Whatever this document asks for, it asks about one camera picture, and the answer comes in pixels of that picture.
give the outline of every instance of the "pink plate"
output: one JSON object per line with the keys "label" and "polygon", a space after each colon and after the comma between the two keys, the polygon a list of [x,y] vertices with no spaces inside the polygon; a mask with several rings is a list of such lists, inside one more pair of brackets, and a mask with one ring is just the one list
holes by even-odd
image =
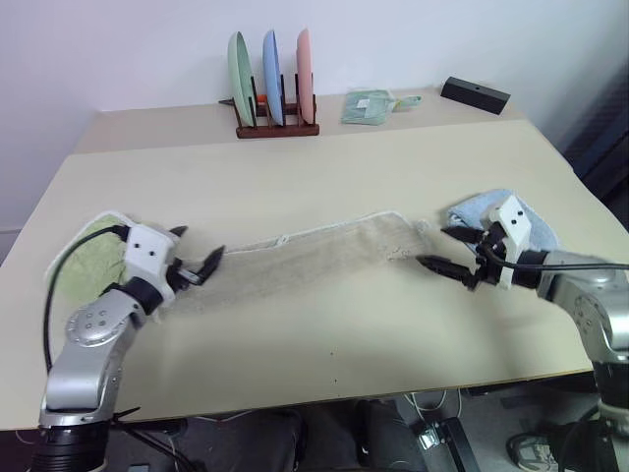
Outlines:
{"label": "pink plate", "polygon": [[306,123],[315,122],[313,106],[313,63],[311,61],[311,35],[308,28],[297,38],[297,74],[299,75],[299,104]]}

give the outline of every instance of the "plate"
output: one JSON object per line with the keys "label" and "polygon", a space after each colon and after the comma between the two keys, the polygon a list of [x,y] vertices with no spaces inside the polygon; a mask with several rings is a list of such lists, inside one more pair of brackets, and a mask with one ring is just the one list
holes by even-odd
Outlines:
{"label": "plate", "polygon": [[297,74],[299,75],[299,104],[306,123],[315,122],[313,105],[313,64],[311,62],[311,34],[308,28],[297,38]]}
{"label": "plate", "polygon": [[254,118],[249,107],[249,98],[256,106],[256,97],[252,87],[252,65],[249,62],[249,53],[243,35],[237,31],[229,38],[227,47],[227,63],[229,67],[229,80],[234,95],[234,104],[240,115],[243,126],[253,126]]}
{"label": "plate", "polygon": [[279,73],[279,61],[277,59],[277,43],[275,42],[275,31],[273,29],[264,37],[262,64],[264,66],[264,82],[266,83],[266,101],[271,111],[271,117],[275,123],[283,125],[282,83]]}

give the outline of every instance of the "black box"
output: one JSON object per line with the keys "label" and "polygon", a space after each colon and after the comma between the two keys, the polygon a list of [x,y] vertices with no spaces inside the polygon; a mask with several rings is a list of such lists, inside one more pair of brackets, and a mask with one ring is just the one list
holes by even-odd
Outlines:
{"label": "black box", "polygon": [[441,96],[499,115],[511,95],[450,77],[443,85]]}

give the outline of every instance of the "beige table surface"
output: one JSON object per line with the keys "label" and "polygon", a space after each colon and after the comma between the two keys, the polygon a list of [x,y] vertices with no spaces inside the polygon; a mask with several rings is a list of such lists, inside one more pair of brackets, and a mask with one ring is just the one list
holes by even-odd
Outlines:
{"label": "beige table surface", "polygon": [[[524,119],[378,133],[69,156],[0,267],[0,428],[32,427],[44,389],[43,272],[111,208],[190,226],[183,257],[395,209],[444,208],[514,189],[563,247],[629,260],[629,235]],[[471,262],[435,236],[443,256]],[[55,304],[59,352],[69,307]],[[575,326],[522,288],[476,293],[419,264],[380,266],[309,290],[147,324],[125,362],[118,409],[135,418],[505,382],[590,367]]]}

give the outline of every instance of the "blue towel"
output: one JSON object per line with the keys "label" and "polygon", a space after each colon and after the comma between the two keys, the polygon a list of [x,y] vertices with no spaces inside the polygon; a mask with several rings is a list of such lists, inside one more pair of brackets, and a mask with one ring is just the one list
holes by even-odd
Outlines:
{"label": "blue towel", "polygon": [[[481,216],[489,207],[492,207],[497,202],[501,202],[513,192],[510,190],[490,190],[483,194],[478,194],[475,197],[471,197],[465,202],[455,205],[447,212],[448,221],[453,226],[469,226],[472,228],[483,229],[481,224]],[[531,221],[531,249],[533,250],[546,250],[552,251],[559,247],[559,240],[554,231],[541,219],[533,209],[525,202],[517,197],[520,205],[524,209],[524,213]]]}

